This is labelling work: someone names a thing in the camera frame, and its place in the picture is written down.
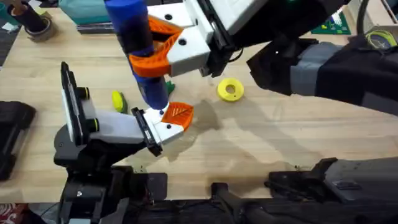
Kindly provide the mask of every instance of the orange plastic piece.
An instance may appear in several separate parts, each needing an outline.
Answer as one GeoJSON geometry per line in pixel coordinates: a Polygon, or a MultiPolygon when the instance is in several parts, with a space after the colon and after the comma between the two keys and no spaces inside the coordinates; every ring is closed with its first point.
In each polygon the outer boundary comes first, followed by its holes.
{"type": "Polygon", "coordinates": [[[186,131],[191,125],[193,118],[193,106],[186,103],[170,103],[169,108],[163,115],[162,122],[181,125],[186,131]]]}
{"type": "Polygon", "coordinates": [[[182,29],[170,24],[166,24],[151,16],[148,18],[150,30],[161,34],[171,35],[151,57],[137,57],[129,55],[129,60],[134,71],[140,77],[156,78],[170,73],[171,66],[167,60],[167,53],[173,47],[180,36],[182,29]]]}
{"type": "Polygon", "coordinates": [[[172,24],[165,23],[152,16],[148,16],[148,21],[149,21],[150,31],[152,32],[173,35],[182,31],[182,28],[172,24]]]}

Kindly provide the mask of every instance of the green object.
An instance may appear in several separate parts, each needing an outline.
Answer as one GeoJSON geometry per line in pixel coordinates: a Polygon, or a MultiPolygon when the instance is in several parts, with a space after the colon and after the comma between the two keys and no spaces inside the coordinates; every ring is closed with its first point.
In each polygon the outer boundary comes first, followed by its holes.
{"type": "Polygon", "coordinates": [[[169,94],[169,96],[170,96],[170,94],[174,91],[174,89],[175,89],[175,84],[173,84],[171,81],[168,81],[167,83],[166,83],[166,87],[167,87],[167,93],[169,94]]]}
{"type": "Polygon", "coordinates": [[[344,13],[339,11],[319,27],[311,30],[312,34],[344,34],[350,35],[351,31],[344,13]]]}
{"type": "Polygon", "coordinates": [[[7,6],[2,2],[0,2],[0,18],[4,19],[5,21],[11,23],[14,26],[19,25],[19,23],[12,16],[8,14],[7,6]]]}
{"type": "Polygon", "coordinates": [[[116,90],[112,91],[112,102],[113,107],[117,112],[127,114],[128,106],[123,93],[116,90]]]}

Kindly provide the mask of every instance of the blue cylinder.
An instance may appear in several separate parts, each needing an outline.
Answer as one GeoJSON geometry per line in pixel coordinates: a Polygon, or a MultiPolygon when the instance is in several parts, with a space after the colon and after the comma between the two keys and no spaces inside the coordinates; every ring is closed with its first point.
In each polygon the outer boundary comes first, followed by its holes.
{"type": "MultiPolygon", "coordinates": [[[[154,46],[145,0],[105,0],[105,6],[127,59],[129,54],[151,56],[154,46]]],[[[169,103],[165,78],[144,78],[132,66],[131,70],[145,102],[155,110],[165,108],[169,103]]]]}

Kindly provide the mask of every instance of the black mount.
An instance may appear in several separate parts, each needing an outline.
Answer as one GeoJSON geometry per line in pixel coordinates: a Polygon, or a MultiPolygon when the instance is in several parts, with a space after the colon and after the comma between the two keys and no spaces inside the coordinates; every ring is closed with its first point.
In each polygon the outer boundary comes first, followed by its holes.
{"type": "Polygon", "coordinates": [[[264,185],[270,188],[274,198],[286,198],[294,202],[341,202],[324,183],[325,172],[336,161],[336,158],[322,159],[311,171],[270,172],[264,185]]]}
{"type": "Polygon", "coordinates": [[[138,144],[111,144],[90,138],[100,130],[100,121],[90,126],[83,111],[83,100],[89,100],[87,88],[78,88],[72,71],[63,62],[61,78],[65,104],[70,118],[54,139],[54,163],[65,167],[68,178],[60,199],[57,223],[122,223],[130,201],[151,203],[167,196],[167,174],[138,174],[131,166],[114,166],[146,147],[155,156],[162,152],[143,117],[134,108],[132,116],[145,136],[138,144]]]}
{"type": "Polygon", "coordinates": [[[268,0],[245,25],[232,35],[235,46],[249,47],[274,41],[280,36],[290,40],[325,22],[349,0],[268,0]]]}
{"type": "Polygon", "coordinates": [[[304,50],[318,43],[317,39],[280,36],[247,61],[250,74],[260,88],[290,96],[290,67],[298,64],[304,50]]]}
{"type": "Polygon", "coordinates": [[[209,43],[211,52],[206,68],[201,69],[200,72],[202,76],[211,75],[214,78],[223,73],[232,54],[239,48],[235,46],[210,0],[198,0],[198,3],[215,32],[209,43]]]}

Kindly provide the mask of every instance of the wooden table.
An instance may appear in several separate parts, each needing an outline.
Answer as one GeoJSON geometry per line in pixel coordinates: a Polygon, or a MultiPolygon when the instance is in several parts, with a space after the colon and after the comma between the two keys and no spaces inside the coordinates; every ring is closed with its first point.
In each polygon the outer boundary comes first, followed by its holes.
{"type": "MultiPolygon", "coordinates": [[[[59,9],[50,9],[59,34],[41,44],[24,31],[0,72],[0,100],[22,101],[37,109],[11,180],[0,184],[0,202],[57,202],[67,173],[53,163],[53,138],[65,124],[60,63],[69,63],[80,86],[90,87],[95,105],[112,110],[111,91],[119,90],[129,106],[147,108],[114,35],[80,35],[59,9]]],[[[345,44],[346,36],[313,35],[345,44]]],[[[207,198],[212,182],[222,181],[242,197],[269,197],[263,186],[270,171],[310,169],[320,159],[372,159],[398,155],[398,118],[322,98],[284,96],[260,89],[246,60],[262,46],[246,49],[221,78],[198,71],[173,78],[172,101],[195,106],[185,135],[164,147],[160,157],[148,150],[128,164],[142,172],[169,175],[169,199],[207,198]],[[216,86],[235,77],[244,98],[221,101],[216,86]]]]}

